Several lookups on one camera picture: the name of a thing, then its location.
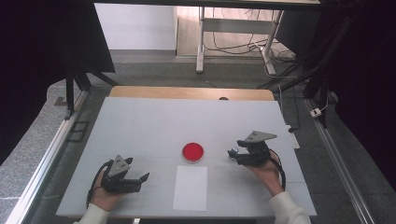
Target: white sleeve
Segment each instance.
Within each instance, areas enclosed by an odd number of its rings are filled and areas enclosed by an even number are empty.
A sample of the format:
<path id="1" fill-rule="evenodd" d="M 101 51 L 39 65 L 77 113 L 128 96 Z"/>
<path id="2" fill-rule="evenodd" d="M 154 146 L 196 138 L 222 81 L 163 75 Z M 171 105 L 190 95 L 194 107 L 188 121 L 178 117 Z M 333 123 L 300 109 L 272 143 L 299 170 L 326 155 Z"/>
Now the white sleeve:
<path id="1" fill-rule="evenodd" d="M 79 222 L 75 222 L 74 224 L 106 224 L 109 214 L 109 212 L 103 210 L 93 203 L 90 203 L 87 212 L 85 212 L 81 220 Z"/>
<path id="2" fill-rule="evenodd" d="M 305 210 L 297 206 L 289 193 L 284 191 L 274 196 L 269 204 L 275 213 L 275 224 L 306 224 L 311 223 Z"/>

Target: wall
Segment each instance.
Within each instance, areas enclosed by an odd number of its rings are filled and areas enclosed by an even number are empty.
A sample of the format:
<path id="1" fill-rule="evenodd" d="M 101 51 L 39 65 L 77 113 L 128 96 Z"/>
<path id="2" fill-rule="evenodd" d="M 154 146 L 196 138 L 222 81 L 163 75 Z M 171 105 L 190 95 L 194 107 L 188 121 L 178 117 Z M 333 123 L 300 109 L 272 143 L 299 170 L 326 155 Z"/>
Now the wall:
<path id="1" fill-rule="evenodd" d="M 176 49 L 177 9 L 95 4 L 109 49 Z"/>

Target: white paper sheet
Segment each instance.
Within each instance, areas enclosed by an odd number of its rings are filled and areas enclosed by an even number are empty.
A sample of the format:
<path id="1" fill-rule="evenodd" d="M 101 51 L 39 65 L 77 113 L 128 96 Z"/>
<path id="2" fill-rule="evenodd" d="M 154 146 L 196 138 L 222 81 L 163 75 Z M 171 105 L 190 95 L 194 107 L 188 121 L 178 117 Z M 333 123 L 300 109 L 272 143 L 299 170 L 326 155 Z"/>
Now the white paper sheet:
<path id="1" fill-rule="evenodd" d="M 207 167 L 178 166 L 175 210 L 206 211 Z"/>

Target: red circular object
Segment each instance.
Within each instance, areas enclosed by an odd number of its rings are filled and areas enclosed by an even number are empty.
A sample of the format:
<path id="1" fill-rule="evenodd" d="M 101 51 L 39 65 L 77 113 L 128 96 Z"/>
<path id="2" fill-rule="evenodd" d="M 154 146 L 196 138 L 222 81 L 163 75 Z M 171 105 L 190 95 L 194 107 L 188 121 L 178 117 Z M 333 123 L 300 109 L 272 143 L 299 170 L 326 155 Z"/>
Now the red circular object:
<path id="1" fill-rule="evenodd" d="M 183 147 L 183 156 L 189 162 L 198 162 L 204 156 L 204 149 L 198 143 L 188 143 Z"/>

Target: human hand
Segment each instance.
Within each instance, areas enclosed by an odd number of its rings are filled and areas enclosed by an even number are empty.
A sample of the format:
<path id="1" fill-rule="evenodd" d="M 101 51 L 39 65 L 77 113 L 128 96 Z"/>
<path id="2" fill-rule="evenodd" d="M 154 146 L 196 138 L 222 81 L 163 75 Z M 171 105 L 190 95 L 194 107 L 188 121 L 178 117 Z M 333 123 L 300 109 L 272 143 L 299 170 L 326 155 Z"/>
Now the human hand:
<path id="1" fill-rule="evenodd" d="M 109 193 L 101 187 L 104 171 L 102 171 L 96 178 L 91 203 L 102 208 L 103 210 L 110 212 L 111 209 L 117 204 L 119 199 L 126 195 L 126 193 Z"/>
<path id="2" fill-rule="evenodd" d="M 276 154 L 270 150 L 271 157 L 279 163 L 279 158 Z M 276 166 L 267 161 L 262 166 L 253 167 L 253 166 L 245 166 L 247 167 L 253 174 L 264 184 L 264 186 L 270 191 L 271 195 L 274 197 L 278 193 L 283 192 L 283 188 L 280 185 L 279 181 L 279 171 Z"/>

